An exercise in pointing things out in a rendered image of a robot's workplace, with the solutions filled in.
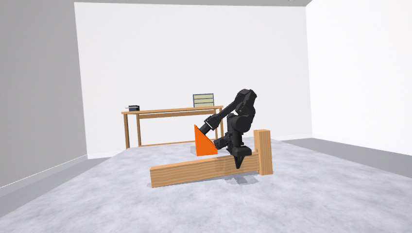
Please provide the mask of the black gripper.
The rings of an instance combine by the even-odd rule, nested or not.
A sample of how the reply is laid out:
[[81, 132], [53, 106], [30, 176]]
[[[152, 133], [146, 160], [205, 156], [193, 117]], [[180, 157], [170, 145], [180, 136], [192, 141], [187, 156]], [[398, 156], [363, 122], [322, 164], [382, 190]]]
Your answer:
[[232, 147], [227, 146], [226, 150], [230, 152], [230, 155], [234, 156], [236, 169], [239, 169], [244, 157], [252, 155], [252, 150], [249, 147], [244, 146], [244, 143], [242, 142], [243, 133], [227, 130], [226, 134], [229, 134], [232, 141]]

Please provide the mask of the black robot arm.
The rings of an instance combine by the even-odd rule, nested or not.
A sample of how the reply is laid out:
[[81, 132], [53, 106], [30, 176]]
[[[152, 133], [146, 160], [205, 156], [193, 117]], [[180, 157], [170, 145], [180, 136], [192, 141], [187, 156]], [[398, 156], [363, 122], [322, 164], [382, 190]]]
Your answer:
[[[205, 124], [198, 128], [205, 136], [212, 130], [214, 131], [220, 124], [221, 120], [227, 118], [227, 130], [238, 131], [246, 133], [251, 128], [251, 123], [255, 116], [256, 110], [254, 108], [254, 102], [257, 95], [253, 90], [243, 89], [235, 97], [235, 100], [225, 107], [218, 114], [213, 114], [205, 119]], [[238, 114], [231, 113], [234, 111]], [[229, 134], [225, 133], [225, 136], [220, 137], [213, 141], [217, 150], [223, 147], [232, 147], [232, 141]]]

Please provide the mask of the wooden rail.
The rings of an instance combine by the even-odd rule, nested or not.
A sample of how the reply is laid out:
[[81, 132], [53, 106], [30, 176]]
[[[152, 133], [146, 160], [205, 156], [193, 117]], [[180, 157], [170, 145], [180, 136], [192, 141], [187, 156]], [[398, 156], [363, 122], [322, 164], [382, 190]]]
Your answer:
[[258, 152], [245, 156], [239, 169], [233, 155], [206, 158], [150, 168], [153, 187], [185, 183], [202, 179], [256, 171], [259, 169]]

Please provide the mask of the wooden headboard post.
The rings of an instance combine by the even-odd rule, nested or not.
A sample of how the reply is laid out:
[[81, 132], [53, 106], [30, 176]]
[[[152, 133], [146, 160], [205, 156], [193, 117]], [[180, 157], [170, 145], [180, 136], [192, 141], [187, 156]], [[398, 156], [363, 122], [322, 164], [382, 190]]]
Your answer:
[[258, 152], [260, 175], [273, 174], [270, 130], [254, 130], [255, 152]]

